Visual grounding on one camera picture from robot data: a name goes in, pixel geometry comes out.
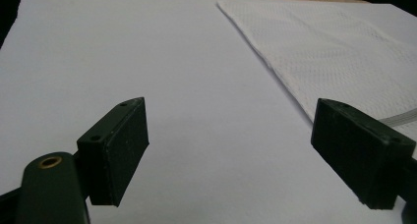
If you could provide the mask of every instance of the white sheet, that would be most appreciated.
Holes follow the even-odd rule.
[[[403,115],[408,121],[401,124],[396,117],[394,128],[417,140],[417,88],[395,77],[407,73],[415,82],[417,45],[398,41],[331,3],[218,5],[311,120],[317,99],[330,98],[388,125],[389,118]]]
[[[0,193],[144,96],[149,148],[92,223],[401,223],[401,198],[369,210],[314,151],[311,122],[216,1],[23,0],[0,51]],[[390,5],[335,5],[417,38]]]

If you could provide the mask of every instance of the white napkin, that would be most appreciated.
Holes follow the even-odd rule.
[[[329,3],[217,4],[311,120],[318,98],[329,98],[417,140],[417,94],[386,71],[417,71],[415,47]]]

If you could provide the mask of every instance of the white table surface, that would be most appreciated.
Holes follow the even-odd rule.
[[[92,223],[401,223],[401,198],[370,210],[321,159],[312,123],[216,1],[23,0],[0,51],[0,194],[144,96],[149,148],[118,208],[89,205]],[[335,4],[417,43],[391,5]]]

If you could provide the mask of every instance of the screw hole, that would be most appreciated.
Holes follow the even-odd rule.
[[[92,141],[96,141],[96,140],[100,140],[100,138],[101,138],[101,136],[93,136],[93,137],[91,137],[90,139],[91,139]]]
[[[48,157],[40,161],[39,168],[41,169],[48,169],[55,167],[56,165],[60,164],[62,161],[62,157],[55,156],[55,157]]]

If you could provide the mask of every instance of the embossed paper towel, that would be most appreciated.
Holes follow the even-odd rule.
[[[330,98],[417,139],[417,94],[387,72],[416,69],[415,47],[331,4],[226,1],[218,7],[311,120],[318,98]]]

